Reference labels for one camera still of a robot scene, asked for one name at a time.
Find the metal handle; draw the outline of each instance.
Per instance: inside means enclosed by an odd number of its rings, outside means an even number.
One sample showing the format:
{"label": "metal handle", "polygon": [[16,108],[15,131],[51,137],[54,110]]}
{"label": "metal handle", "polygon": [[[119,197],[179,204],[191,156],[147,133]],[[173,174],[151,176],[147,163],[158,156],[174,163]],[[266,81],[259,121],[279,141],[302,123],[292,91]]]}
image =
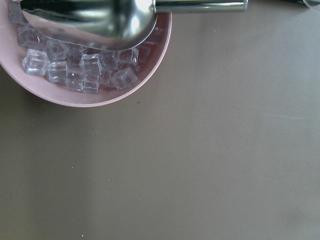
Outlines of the metal handle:
{"label": "metal handle", "polygon": [[156,0],[157,13],[205,13],[245,11],[248,0]]}

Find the gray surface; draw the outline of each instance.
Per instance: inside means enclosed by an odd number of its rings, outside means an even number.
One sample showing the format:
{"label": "gray surface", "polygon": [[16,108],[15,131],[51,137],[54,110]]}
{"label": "gray surface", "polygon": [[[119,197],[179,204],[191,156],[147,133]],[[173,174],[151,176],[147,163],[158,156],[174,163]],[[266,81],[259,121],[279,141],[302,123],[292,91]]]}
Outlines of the gray surface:
{"label": "gray surface", "polygon": [[1,69],[0,240],[320,239],[319,19],[175,15],[150,81],[97,108]]}

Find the silver scoop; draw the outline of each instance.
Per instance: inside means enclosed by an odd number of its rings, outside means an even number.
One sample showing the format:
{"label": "silver scoop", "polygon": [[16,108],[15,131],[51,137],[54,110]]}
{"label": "silver scoop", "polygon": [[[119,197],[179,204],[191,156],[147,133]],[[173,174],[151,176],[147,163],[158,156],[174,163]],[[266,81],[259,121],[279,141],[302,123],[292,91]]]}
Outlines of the silver scoop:
{"label": "silver scoop", "polygon": [[22,0],[29,23],[49,38],[125,50],[153,31],[157,13],[244,11],[248,0]]}

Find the scratch on table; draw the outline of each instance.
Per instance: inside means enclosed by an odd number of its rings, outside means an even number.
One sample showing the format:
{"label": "scratch on table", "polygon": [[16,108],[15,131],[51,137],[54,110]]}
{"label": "scratch on table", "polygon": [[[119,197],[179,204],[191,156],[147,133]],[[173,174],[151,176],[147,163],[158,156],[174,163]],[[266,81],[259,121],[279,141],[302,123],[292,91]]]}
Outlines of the scratch on table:
{"label": "scratch on table", "polygon": [[293,119],[293,120],[306,120],[305,117],[298,117],[298,116],[287,116],[287,115],[281,115],[281,114],[273,114],[273,113],[265,113],[266,116],[272,116],[280,119]]}

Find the pink bowl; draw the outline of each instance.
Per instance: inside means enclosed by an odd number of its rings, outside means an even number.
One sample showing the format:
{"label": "pink bowl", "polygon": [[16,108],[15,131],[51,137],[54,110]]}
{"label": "pink bowl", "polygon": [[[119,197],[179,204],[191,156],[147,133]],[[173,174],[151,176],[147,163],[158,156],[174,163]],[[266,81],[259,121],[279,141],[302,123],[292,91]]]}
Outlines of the pink bowl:
{"label": "pink bowl", "polygon": [[40,98],[71,107],[96,107],[119,101],[138,90],[154,74],[160,65],[170,39],[172,27],[171,14],[159,14],[156,27],[162,28],[161,42],[151,47],[148,63],[137,73],[139,83],[128,90],[100,89],[97,94],[73,92],[62,86],[52,84],[41,76],[28,75],[22,68],[22,59],[27,49],[17,44],[16,26],[9,22],[9,0],[0,1],[0,64],[22,87]]}

